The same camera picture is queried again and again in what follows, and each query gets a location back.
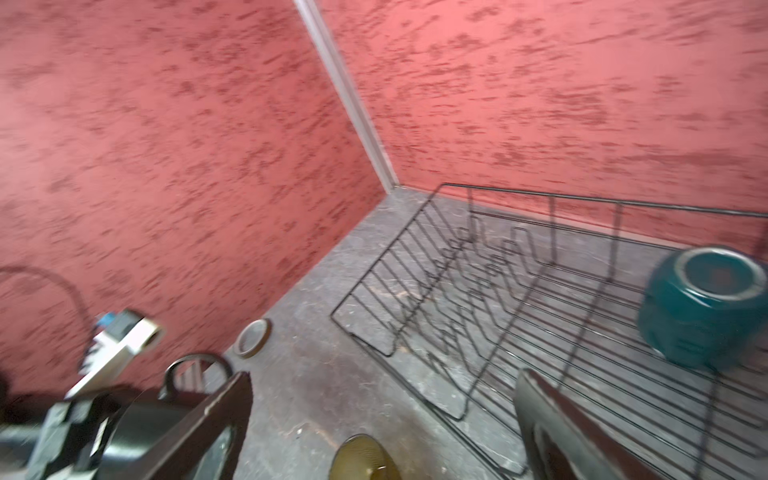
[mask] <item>gray floor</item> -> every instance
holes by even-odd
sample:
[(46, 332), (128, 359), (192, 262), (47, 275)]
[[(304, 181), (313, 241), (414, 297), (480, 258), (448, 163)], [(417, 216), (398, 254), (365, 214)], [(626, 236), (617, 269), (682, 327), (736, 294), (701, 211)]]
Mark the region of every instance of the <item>gray floor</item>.
[[(406, 479), (495, 478), (329, 320), (424, 199), (404, 189), (389, 195), (266, 314), (273, 334), (265, 348), (248, 360), (230, 355), (254, 390), (239, 480), (325, 478), (341, 442), (360, 432), (389, 450)], [(691, 478), (699, 462), (701, 478), (759, 478), (750, 472), (760, 470), (760, 454), (750, 452), (768, 439), (743, 426), (768, 419), (766, 376), (758, 374), (765, 362), (729, 373), (715, 393), (711, 376), (666, 362), (634, 325), (642, 287), (669, 250), (621, 243), (606, 283), (608, 239), (560, 231), (554, 242), (548, 223), (473, 211), (470, 226), (464, 203), (435, 199), (337, 321), (388, 352), (387, 363), (451, 415), (474, 391), (478, 408), (456, 427), (511, 472), (525, 463), (511, 395), (520, 369), (533, 368), (649, 465), (663, 458), (658, 472), (667, 478)], [(717, 431), (706, 440), (712, 405)]]
[(339, 445), (376, 437), (403, 478), (494, 478), (329, 320), (425, 195), (397, 189), (265, 316), (273, 333), (251, 359), (253, 413), (235, 478), (325, 478)]

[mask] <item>dark metal frame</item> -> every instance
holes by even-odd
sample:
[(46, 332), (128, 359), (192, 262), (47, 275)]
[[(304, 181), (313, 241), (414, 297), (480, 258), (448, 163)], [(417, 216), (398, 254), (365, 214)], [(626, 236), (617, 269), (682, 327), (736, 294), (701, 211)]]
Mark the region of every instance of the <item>dark metal frame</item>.
[(237, 372), (216, 392), (189, 412), (147, 453), (131, 463), (121, 480), (184, 480), (206, 455), (220, 434), (230, 429), (229, 441), (222, 445), (221, 463), (210, 478), (229, 480), (243, 448), (248, 418), (253, 403), (250, 375)]
[[(447, 189), (465, 192), (466, 224), (448, 221), (438, 205)], [(484, 207), (473, 198), (479, 191), (544, 198), (548, 221)], [(612, 205), (611, 233), (564, 223), (558, 214), (559, 200)], [(672, 365), (637, 335), (633, 316), (611, 312), (613, 307), (635, 310), (639, 301), (633, 298), (643, 293), (643, 285), (617, 278), (620, 245), (676, 250), (623, 235), (625, 207), (768, 219), (763, 212), (443, 184), (333, 310), (331, 319), (500, 478), (518, 477), (527, 466), (517, 470), (503, 467), (484, 448), (482, 439), (462, 427), (473, 409), (480, 410), (519, 437), (512, 398), (517, 375), (524, 368), (539, 371), (558, 390), (578, 399), (587, 415), (662, 478), (701, 478), (705, 471), (708, 478), (754, 478), (754, 472), (746, 470), (741, 460), (766, 457), (751, 435), (763, 431), (768, 420), (743, 405), (756, 402), (764, 406), (768, 402), (768, 392), (756, 386), (766, 369), (743, 366), (737, 374), (722, 375)], [(499, 245), (485, 239), (483, 226), (488, 219), (509, 223), (510, 234)], [(548, 261), (539, 258), (531, 233), (534, 227), (548, 230)], [(561, 261), (559, 237), (568, 234), (609, 240), (607, 271), (596, 274)], [(764, 240), (758, 241), (753, 253), (763, 252)], [(583, 300), (584, 295), (591, 299)], [(552, 303), (583, 314), (574, 316), (552, 307)], [(355, 308), (356, 317), (345, 322), (343, 310)], [(498, 308), (503, 308), (503, 321)], [(484, 325), (480, 316), (489, 318), (490, 323)], [(366, 337), (358, 328), (363, 324), (383, 333), (386, 344)], [(593, 336), (615, 348), (607, 349)], [(758, 349), (761, 356), (768, 353), (766, 348)], [(401, 364), (392, 361), (396, 356), (417, 358), (452, 385), (463, 397), (461, 412), (457, 414), (441, 399), (425, 394)], [(449, 358), (468, 373), (471, 384), (462, 385), (452, 374)], [(643, 383), (631, 384), (630, 378)], [(601, 388), (610, 390), (614, 398), (608, 398)], [(632, 405), (621, 403), (621, 399), (631, 399)], [(703, 413), (689, 411), (683, 402), (701, 408)], [(645, 409), (652, 414), (644, 413)], [(716, 422), (716, 417), (726, 422)], [(697, 438), (689, 439), (676, 429)], [(642, 439), (631, 432), (639, 432)]]

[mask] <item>red textured wall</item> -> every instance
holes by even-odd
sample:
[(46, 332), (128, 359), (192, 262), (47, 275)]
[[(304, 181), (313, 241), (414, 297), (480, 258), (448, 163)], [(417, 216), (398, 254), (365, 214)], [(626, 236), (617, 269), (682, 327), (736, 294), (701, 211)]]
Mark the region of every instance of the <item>red textured wall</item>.
[(405, 185), (765, 208), (768, 2), (319, 3)]
[[(290, 0), (0, 3), (0, 263), (221, 351), (383, 196)], [(0, 276), (0, 370), (68, 388), (67, 293)]]

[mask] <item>black handle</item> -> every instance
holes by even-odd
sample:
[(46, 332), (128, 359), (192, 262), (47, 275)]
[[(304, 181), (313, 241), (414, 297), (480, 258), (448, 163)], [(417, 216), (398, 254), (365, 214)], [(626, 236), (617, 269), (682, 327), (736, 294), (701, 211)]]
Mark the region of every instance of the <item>black handle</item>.
[(660, 480), (533, 370), (518, 377), (515, 411), (535, 480)]
[(163, 400), (164, 402), (173, 402), (176, 397), (179, 394), (179, 390), (176, 388), (176, 384), (174, 383), (174, 374), (176, 372), (176, 369), (179, 368), (179, 365), (181, 365), (184, 362), (190, 362), (191, 360), (203, 360), (204, 362), (213, 363), (221, 366), (221, 368), (224, 370), (224, 375), (227, 377), (227, 380), (232, 378), (233, 375), (233, 369), (231, 364), (222, 357), (221, 355), (217, 355), (216, 353), (190, 353), (189, 355), (185, 355), (181, 357), (180, 359), (174, 361), (171, 363), (168, 368), (165, 370), (165, 378), (163, 381), (163, 388), (160, 390), (160, 393), (157, 395), (158, 400)]
[[(228, 364), (225, 360), (220, 365)], [(116, 475), (115, 480), (186, 480), (193, 468), (203, 468), (201, 464), (206, 461), (205, 472), (212, 473), (201, 478), (231, 480), (243, 448), (252, 404), (250, 376), (238, 372), (168, 430), (141, 458)], [(225, 432), (224, 440), (217, 443), (223, 455), (211, 457), (211, 446)]]

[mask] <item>dish rack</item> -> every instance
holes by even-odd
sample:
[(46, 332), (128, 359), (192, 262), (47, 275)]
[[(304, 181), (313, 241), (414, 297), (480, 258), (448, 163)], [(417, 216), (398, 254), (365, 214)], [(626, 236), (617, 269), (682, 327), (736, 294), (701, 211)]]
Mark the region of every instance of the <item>dish rack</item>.
[(743, 250), (766, 219), (443, 184), (331, 318), (500, 478), (527, 471), (513, 398), (518, 372), (532, 368), (661, 478), (758, 479), (768, 472), (766, 343), (729, 372), (690, 370), (653, 351), (635, 320), (672, 251)]

